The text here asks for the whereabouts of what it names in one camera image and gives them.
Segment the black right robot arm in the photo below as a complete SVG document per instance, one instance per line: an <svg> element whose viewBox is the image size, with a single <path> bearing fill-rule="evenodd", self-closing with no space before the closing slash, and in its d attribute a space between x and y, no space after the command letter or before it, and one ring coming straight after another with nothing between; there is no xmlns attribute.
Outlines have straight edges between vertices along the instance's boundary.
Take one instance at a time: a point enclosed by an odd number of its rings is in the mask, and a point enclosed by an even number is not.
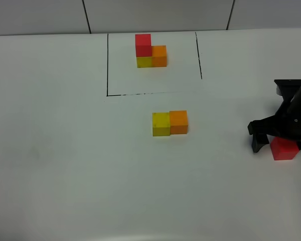
<svg viewBox="0 0 301 241"><path fill-rule="evenodd" d="M267 136L294 141L301 150L301 79L276 79L274 82L283 102L274 115L249 123L254 153L269 144Z"/></svg>

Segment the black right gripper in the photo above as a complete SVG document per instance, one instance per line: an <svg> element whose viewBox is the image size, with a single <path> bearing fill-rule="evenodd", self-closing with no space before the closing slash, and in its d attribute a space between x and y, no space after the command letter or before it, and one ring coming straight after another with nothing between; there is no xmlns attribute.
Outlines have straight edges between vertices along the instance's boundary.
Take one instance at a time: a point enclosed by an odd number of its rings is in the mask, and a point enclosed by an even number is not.
<svg viewBox="0 0 301 241"><path fill-rule="evenodd" d="M301 150L301 86L291 100L283 100L274 115L251 121L248 131L252 135L253 153L269 144L267 136L294 141Z"/></svg>

